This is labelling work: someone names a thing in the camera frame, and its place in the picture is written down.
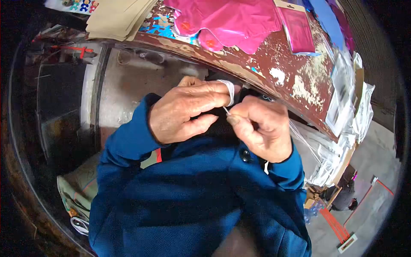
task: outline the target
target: wooden table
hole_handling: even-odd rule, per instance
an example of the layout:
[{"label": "wooden table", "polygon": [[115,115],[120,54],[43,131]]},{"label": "wooden table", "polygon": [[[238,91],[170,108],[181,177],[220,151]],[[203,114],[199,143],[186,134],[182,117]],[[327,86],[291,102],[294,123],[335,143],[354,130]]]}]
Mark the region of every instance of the wooden table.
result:
[{"label": "wooden table", "polygon": [[290,111],[315,125],[332,140],[338,138],[325,124],[334,88],[333,63],[327,52],[327,35],[309,13],[317,57],[292,55],[284,31],[272,32],[255,54],[237,47],[213,53],[196,45],[192,38],[173,33],[174,10],[159,1],[131,42],[120,47],[144,47],[183,56],[230,73],[268,96],[285,103]]}]

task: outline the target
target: pink paper shape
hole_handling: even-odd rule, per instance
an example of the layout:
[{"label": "pink paper shape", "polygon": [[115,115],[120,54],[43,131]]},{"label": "pink paper shape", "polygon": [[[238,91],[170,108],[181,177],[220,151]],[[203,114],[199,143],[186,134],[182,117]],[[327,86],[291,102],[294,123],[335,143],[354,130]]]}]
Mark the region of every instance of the pink paper shape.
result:
[{"label": "pink paper shape", "polygon": [[202,46],[208,45],[209,50],[220,48],[219,42],[228,47],[236,45],[253,54],[270,32],[282,28],[272,0],[164,0],[164,4],[178,10],[174,24],[181,36],[208,30],[200,33],[199,41]]}]

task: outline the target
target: blue jacket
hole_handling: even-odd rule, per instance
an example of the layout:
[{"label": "blue jacket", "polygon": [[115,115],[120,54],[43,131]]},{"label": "blue jacket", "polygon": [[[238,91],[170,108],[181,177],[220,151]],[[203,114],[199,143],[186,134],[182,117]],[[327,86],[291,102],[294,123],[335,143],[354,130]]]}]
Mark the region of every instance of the blue jacket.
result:
[{"label": "blue jacket", "polygon": [[264,256],[310,256],[304,171],[295,147],[267,175],[241,141],[196,137],[170,158],[140,163],[164,147],[147,124],[160,97],[147,95],[106,142],[97,168],[89,241],[99,256],[210,256],[239,221],[252,223]]}]

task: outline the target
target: wrinkled hand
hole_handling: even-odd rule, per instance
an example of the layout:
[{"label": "wrinkled hand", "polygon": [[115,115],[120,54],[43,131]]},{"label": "wrinkled hand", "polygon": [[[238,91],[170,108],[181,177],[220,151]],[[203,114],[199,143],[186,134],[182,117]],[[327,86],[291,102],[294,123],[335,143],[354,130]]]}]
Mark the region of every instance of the wrinkled hand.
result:
[{"label": "wrinkled hand", "polygon": [[155,139],[161,144],[185,141],[208,130],[218,117],[204,114],[215,107],[230,103],[227,86],[218,81],[200,81],[184,77],[153,105],[148,114],[148,124]]},{"label": "wrinkled hand", "polygon": [[[289,119],[284,105],[246,96],[230,113],[227,121],[254,154],[271,163],[282,162],[291,155]],[[252,121],[258,123],[257,130]]]}]

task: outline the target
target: stack of kraft paper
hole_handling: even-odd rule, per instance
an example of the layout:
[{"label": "stack of kraft paper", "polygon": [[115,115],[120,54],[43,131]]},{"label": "stack of kraft paper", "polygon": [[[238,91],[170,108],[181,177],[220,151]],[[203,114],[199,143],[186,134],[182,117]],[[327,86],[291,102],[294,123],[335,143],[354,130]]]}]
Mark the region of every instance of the stack of kraft paper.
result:
[{"label": "stack of kraft paper", "polygon": [[132,41],[157,0],[99,0],[87,21],[88,38]]}]

